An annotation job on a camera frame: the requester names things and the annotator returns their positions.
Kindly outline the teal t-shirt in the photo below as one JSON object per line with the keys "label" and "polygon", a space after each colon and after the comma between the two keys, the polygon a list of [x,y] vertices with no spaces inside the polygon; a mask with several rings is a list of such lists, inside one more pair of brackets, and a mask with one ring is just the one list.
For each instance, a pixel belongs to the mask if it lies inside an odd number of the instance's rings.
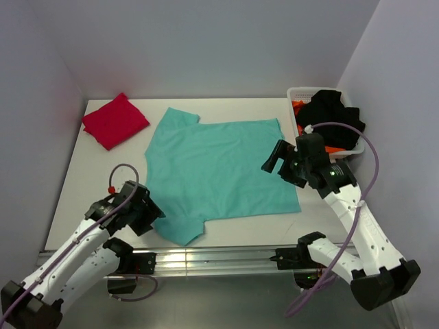
{"label": "teal t-shirt", "polygon": [[168,108],[145,152],[164,239],[188,245],[218,219],[300,212],[295,186],[261,170],[283,139],[277,119],[205,124]]}

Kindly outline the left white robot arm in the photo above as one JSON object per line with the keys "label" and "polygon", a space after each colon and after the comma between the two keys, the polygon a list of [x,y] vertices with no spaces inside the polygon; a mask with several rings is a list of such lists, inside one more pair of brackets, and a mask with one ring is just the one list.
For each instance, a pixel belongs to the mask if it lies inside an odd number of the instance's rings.
{"label": "left white robot arm", "polygon": [[20,283],[9,281],[2,288],[1,323],[14,328],[57,328],[68,307],[103,277],[152,275],[155,254],[136,255],[130,244],[114,235],[129,227],[141,236],[164,216],[148,188],[134,181],[93,203],[73,234],[44,264]]}

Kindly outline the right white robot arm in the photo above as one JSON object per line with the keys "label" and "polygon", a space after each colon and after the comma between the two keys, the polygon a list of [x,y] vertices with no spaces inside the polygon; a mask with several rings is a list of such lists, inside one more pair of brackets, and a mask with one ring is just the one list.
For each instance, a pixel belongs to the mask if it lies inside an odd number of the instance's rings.
{"label": "right white robot arm", "polygon": [[276,250],[271,260],[279,269],[312,268],[345,280],[357,303],[373,310],[405,295],[420,275],[415,260],[406,260],[385,235],[364,201],[351,169],[343,160],[331,161],[321,135],[304,134],[295,145],[279,140],[262,170],[272,172],[278,160],[280,177],[294,186],[310,186],[341,221],[357,251],[338,247],[323,233],[312,232],[298,239],[294,248]]}

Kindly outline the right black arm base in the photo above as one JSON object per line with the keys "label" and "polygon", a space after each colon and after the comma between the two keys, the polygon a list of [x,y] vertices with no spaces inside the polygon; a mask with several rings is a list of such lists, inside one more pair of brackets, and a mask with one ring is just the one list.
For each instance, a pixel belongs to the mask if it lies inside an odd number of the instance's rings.
{"label": "right black arm base", "polygon": [[292,271],[295,283],[302,289],[312,288],[320,278],[324,266],[314,262],[300,247],[275,249],[270,261],[279,271]]}

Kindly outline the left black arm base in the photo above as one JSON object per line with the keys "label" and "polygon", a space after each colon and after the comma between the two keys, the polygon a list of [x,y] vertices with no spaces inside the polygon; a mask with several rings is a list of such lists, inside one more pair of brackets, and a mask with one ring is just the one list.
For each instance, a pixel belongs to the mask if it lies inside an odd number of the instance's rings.
{"label": "left black arm base", "polygon": [[118,268],[107,279],[107,290],[112,296],[130,295],[140,279],[152,279],[156,265],[156,253],[142,252],[123,256]]}

